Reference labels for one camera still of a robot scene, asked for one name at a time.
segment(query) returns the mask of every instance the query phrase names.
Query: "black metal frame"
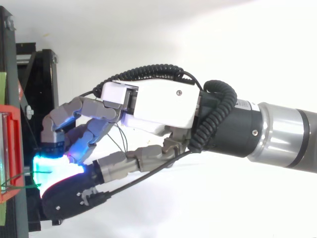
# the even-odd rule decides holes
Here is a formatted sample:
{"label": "black metal frame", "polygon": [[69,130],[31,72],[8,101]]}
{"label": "black metal frame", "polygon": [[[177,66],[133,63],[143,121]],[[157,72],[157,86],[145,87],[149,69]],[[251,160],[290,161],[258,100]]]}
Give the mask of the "black metal frame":
{"label": "black metal frame", "polygon": [[[6,72],[6,104],[21,107],[21,128],[25,168],[32,168],[35,153],[41,149],[42,120],[58,106],[56,55],[52,50],[36,51],[35,43],[15,43],[14,29],[6,25],[11,14],[0,6],[0,72]],[[28,64],[17,65],[17,55],[30,55]],[[23,89],[19,100],[18,81]],[[26,107],[34,115],[27,119]],[[73,128],[69,125],[66,131]],[[32,183],[31,176],[25,177]],[[7,201],[6,224],[0,227],[1,238],[27,238],[28,232],[40,231],[46,220],[38,189],[22,189]]]}
{"label": "black metal frame", "polygon": [[[23,90],[21,105],[21,124],[25,167],[32,168],[34,155],[41,149],[42,120],[58,106],[56,62],[52,50],[36,51],[35,43],[16,44],[18,55],[30,55],[28,64],[18,65],[18,77]],[[34,110],[31,119],[26,116],[25,108]],[[32,184],[30,176],[26,184]],[[40,231],[40,221],[47,220],[37,188],[26,189],[29,231]]]}
{"label": "black metal frame", "polygon": [[[11,14],[0,6],[0,72],[6,72],[5,103],[20,106],[18,97],[18,74],[14,31],[6,27]],[[27,238],[26,193],[22,189],[14,198],[7,201],[6,223],[0,227],[0,237]]]}

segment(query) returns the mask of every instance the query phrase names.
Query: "glowing object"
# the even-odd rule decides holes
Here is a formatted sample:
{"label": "glowing object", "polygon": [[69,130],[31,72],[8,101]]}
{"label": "glowing object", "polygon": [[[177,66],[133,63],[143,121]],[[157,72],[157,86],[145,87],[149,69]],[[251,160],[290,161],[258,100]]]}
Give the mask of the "glowing object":
{"label": "glowing object", "polygon": [[50,186],[68,177],[83,173],[84,168],[70,163],[66,155],[55,159],[36,155],[33,158],[33,172],[34,182],[41,184],[38,189],[42,197]]}

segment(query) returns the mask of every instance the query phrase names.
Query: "black cylinder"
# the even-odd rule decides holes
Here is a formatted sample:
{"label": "black cylinder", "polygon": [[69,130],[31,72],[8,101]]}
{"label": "black cylinder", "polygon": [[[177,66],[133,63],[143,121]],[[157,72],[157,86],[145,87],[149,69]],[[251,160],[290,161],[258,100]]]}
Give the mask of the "black cylinder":
{"label": "black cylinder", "polygon": [[238,100],[204,150],[237,157],[251,154],[259,142],[263,126],[260,110],[253,108],[248,101]]}

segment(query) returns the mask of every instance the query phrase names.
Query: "red plastic part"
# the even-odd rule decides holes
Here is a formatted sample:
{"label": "red plastic part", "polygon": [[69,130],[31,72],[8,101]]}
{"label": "red plastic part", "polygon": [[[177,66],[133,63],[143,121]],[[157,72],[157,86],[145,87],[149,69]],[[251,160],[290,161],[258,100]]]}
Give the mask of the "red plastic part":
{"label": "red plastic part", "polygon": [[[22,149],[21,149],[21,117],[20,109],[9,106],[0,105],[0,113],[9,113],[7,117],[7,136],[8,136],[8,157],[9,157],[9,174],[10,178],[21,174],[22,168]],[[19,176],[10,181],[12,186],[23,186],[23,176]],[[20,190],[15,189],[5,193],[0,192],[0,203],[8,201],[15,196]]]}

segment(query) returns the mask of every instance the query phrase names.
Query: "white backdrop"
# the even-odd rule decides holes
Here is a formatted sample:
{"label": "white backdrop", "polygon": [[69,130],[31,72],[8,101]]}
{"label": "white backdrop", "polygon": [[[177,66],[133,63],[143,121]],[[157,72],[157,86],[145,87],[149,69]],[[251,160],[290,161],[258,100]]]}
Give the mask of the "white backdrop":
{"label": "white backdrop", "polygon": [[[18,42],[59,56],[60,103],[125,70],[171,63],[240,99],[317,112],[313,0],[2,0]],[[130,148],[161,138],[124,128]],[[110,134],[119,141],[118,131]],[[105,138],[92,155],[116,151]],[[139,176],[102,186],[118,187]],[[317,237],[317,175],[214,153],[184,158],[36,238]]]}

